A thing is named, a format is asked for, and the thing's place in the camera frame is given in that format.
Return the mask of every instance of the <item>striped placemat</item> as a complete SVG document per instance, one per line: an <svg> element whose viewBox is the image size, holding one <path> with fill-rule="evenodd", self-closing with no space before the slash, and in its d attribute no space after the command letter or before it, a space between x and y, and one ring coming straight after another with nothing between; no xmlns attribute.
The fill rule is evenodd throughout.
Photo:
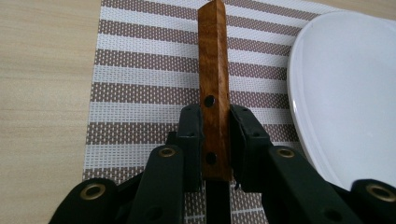
<svg viewBox="0 0 396 224"><path fill-rule="evenodd" d="M231 103L249 107L275 145L301 148L286 73L291 45L316 16L339 10L297 0L225 0ZM197 104L197 9L204 0L102 0L83 179L121 183ZM232 192L233 223L265 223L261 195ZM203 193L186 194L185 223L203 223Z"/></svg>

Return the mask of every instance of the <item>table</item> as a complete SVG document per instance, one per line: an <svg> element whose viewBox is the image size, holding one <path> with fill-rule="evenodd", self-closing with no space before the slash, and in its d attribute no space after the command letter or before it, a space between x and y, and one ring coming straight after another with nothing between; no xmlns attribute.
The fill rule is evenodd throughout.
<svg viewBox="0 0 396 224"><path fill-rule="evenodd" d="M47 223L81 181L100 0L0 3L0 223ZM315 0L396 20L392 0Z"/></svg>

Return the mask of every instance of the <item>black rivet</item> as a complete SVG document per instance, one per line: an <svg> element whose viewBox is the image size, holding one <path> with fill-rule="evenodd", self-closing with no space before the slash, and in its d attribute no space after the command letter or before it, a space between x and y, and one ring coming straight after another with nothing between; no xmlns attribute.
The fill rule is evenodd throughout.
<svg viewBox="0 0 396 224"><path fill-rule="evenodd" d="M212 106L215 103L215 101L216 100L215 100L215 97L213 95L208 95L205 98L204 105L206 107L210 107L210 106Z"/></svg>
<svg viewBox="0 0 396 224"><path fill-rule="evenodd" d="M208 152L205 159L207 164L213 165L216 163L218 156L214 152Z"/></svg>

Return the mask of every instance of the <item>placemat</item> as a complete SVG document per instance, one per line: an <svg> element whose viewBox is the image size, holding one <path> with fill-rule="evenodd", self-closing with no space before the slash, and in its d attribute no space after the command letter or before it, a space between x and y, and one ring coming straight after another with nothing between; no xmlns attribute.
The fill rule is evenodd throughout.
<svg viewBox="0 0 396 224"><path fill-rule="evenodd" d="M117 184L197 104L197 9L207 1L102 0L83 179ZM290 114L287 63L300 30L335 10L297 0L225 0L231 103L249 107L275 145L301 149ZM231 185L233 223L266 223L260 194ZM203 193L186 194L185 223L203 223Z"/></svg>

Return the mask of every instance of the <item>brown wooden handle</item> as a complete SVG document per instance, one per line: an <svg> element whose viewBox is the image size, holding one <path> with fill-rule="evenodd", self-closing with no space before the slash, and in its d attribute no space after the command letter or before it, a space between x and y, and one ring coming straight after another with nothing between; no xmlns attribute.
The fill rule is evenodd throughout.
<svg viewBox="0 0 396 224"><path fill-rule="evenodd" d="M204 117L203 178L230 181L227 30L221 0L198 10L200 106Z"/></svg>

